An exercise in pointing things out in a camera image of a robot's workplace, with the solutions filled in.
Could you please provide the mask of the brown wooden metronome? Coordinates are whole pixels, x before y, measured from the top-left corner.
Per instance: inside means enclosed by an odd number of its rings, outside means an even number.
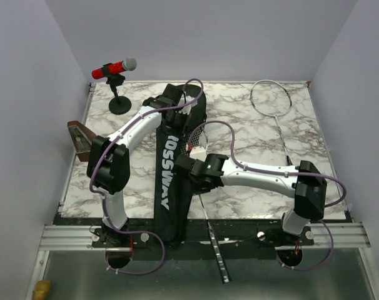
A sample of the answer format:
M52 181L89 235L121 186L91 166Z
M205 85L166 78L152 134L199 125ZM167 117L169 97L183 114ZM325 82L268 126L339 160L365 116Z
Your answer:
M69 121L67 128L79 161L87 163L96 134L79 121Z

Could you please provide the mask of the aluminium frame rail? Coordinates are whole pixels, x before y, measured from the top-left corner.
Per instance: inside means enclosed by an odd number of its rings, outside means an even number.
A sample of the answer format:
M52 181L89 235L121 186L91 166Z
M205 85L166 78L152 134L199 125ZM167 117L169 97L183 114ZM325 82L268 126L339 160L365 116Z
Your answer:
M129 251L129 242L114 242L95 235L99 226L46 226L41 251ZM361 223L310 224L300 239L302 249L369 248L371 243Z

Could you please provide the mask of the white badminton racket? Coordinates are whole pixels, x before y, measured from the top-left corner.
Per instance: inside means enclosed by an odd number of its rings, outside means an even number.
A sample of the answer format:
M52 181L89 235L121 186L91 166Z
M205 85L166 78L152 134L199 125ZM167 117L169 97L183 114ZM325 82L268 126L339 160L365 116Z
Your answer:
M204 127L200 127L197 129L194 133L194 136L188 140L188 145L187 145L187 150L190 153L191 149L196 146L203 146L206 150L208 148L208 136L205 133ZM226 263L224 260L224 257L221 254L220 251L220 245L218 240L216 239L216 234L215 231L210 223L210 220L208 218L208 214L206 212L206 208L203 202L203 199L200 194L198 194L198 198L201 203L201 207L203 209L204 215L205 215L205 220L206 220L206 227L208 230L208 235L210 238L210 244L213 248L214 255L215 255L215 260L217 263L217 267L220 273L220 278L223 284L228 284L231 282L231 277L228 272L228 268L226 267Z

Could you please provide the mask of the brass floor fitting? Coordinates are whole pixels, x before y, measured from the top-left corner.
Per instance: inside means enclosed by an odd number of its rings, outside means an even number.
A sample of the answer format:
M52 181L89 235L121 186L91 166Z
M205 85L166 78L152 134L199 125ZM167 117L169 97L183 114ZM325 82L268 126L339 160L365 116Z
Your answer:
M32 292L32 300L46 300L51 290L51 282L48 280L38 281Z

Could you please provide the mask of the black table edge rail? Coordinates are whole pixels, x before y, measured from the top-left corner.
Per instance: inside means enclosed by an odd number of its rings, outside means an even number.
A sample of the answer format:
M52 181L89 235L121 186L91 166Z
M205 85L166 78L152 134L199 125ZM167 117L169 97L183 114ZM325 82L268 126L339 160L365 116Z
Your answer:
M63 218L56 216L54 223L64 229L84 229L91 239L79 243L77 249L106 251L114 260L131 250L135 260L157 261L162 257L161 246L155 237L149 239L126 237L108 228L97 218ZM306 249L358 248L365 244L363 228L356 223L312 223L305 226L298 237L280 231L277 219L189 219L184 237L178 242L166 242L165 259L207 260L213 259L210 225L214 230L222 256L225 259L275 258L280 254L294 255Z

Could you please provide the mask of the silver badminton racket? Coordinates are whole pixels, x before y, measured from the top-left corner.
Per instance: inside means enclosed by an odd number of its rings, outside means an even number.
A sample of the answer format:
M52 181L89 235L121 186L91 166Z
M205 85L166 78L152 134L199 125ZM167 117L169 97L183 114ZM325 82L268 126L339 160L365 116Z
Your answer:
M277 81L262 79L252 85L250 102L256 112L267 118L274 119L285 153L286 165L291 166L293 163L280 126L280 118L286 116L293 106L293 101L288 90Z

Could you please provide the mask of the black racket bag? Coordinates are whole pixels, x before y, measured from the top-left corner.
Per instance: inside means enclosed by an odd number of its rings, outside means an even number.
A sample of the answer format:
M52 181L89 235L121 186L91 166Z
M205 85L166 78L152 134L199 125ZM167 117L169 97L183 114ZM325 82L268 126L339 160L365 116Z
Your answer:
M189 212L192 191L190 182L174 175L173 167L180 155L186 154L186 143L193 130L206 121L206 96L201 88L194 84L168 84L161 97L172 105L188 98L196 98L197 105L190 113L188 134L166 133L161 124L156 128L156 171L154 184L154 230L162 241L169 246L176 246L185 238L187 215Z

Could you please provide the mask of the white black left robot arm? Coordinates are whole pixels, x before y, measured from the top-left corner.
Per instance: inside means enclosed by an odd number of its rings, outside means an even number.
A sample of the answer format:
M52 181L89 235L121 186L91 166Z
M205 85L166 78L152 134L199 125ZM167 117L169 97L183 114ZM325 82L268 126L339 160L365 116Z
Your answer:
M195 92L192 99L188 99L191 88L195 88ZM128 220L123 189L131 174L131 153L160 125L182 131L202 94L203 88L190 82L167 84L162 94L146 99L123 127L108 137L96 136L93 140L87 166L89 190L101 196L103 223L109 227L106 239L113 246L123 246L128 239L128 232L123 227Z

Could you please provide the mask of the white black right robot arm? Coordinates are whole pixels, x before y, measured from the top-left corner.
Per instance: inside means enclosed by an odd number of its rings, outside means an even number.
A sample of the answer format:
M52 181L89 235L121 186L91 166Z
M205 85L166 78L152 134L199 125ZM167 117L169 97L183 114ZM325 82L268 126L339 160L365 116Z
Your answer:
M327 182L309 161L302 160L298 166L269 166L238 162L223 154L209 154L204 161L180 155L173 173L189 180L194 194L244 186L294 199L277 229L278 240L286 245L298 240L310 221L324 218Z

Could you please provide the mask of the red microphone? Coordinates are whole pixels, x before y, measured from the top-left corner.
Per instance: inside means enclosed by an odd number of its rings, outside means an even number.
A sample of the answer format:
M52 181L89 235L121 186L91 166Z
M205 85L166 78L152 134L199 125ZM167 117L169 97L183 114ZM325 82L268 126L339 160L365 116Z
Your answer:
M126 71L134 71L136 67L137 61L135 60L135 58L129 57L123 61L105 64L101 68L93 70L91 75L93 79L98 80L118 75Z

